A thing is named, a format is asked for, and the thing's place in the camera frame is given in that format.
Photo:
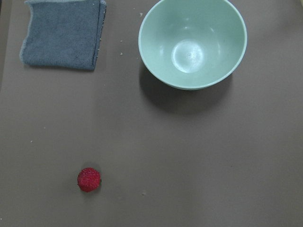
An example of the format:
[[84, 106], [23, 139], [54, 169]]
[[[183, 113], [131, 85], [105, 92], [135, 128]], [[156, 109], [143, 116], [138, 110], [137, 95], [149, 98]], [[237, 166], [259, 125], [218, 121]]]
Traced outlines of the grey folded cloth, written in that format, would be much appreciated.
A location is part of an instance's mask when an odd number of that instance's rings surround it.
[[29, 66], [94, 70], [106, 14], [104, 0], [26, 0], [30, 9], [20, 60]]

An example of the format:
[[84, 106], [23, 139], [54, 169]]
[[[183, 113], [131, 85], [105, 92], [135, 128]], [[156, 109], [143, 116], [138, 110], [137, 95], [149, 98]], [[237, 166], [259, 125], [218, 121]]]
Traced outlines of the red strawberry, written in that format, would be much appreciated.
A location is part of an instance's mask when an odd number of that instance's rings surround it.
[[101, 174], [92, 167], [84, 168], [78, 174], [77, 184], [83, 192], [94, 191], [101, 184]]

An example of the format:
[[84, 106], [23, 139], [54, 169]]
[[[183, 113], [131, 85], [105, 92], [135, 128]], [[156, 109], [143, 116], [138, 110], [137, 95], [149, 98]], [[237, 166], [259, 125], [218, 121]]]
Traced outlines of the mint green bowl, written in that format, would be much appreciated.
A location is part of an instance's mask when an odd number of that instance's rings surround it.
[[138, 48], [149, 72], [182, 90], [215, 85], [240, 65], [247, 29], [227, 0], [161, 0], [144, 17]]

